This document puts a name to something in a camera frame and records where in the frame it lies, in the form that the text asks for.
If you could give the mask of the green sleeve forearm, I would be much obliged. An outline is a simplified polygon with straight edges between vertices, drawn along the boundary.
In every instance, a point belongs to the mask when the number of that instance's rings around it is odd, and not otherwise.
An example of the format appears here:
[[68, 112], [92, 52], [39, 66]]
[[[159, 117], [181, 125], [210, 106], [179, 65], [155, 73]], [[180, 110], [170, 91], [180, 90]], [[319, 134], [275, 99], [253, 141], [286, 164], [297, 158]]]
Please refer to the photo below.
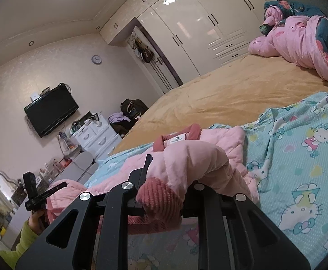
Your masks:
[[39, 236], [32, 231], [29, 221], [24, 222], [20, 235], [21, 237], [16, 246], [16, 250], [0, 250], [0, 256], [11, 269], [15, 269], [19, 258], [21, 258], [25, 251], [36, 241]]

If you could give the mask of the person's left hand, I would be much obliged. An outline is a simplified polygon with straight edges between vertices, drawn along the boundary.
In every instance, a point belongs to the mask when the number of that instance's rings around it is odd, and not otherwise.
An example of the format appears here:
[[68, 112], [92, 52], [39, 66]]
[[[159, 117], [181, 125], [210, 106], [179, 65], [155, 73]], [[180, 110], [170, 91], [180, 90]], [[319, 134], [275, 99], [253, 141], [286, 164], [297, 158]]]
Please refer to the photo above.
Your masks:
[[46, 209], [40, 209], [36, 212], [32, 212], [28, 220], [28, 226], [34, 233], [40, 235], [46, 228], [43, 221], [48, 221]]

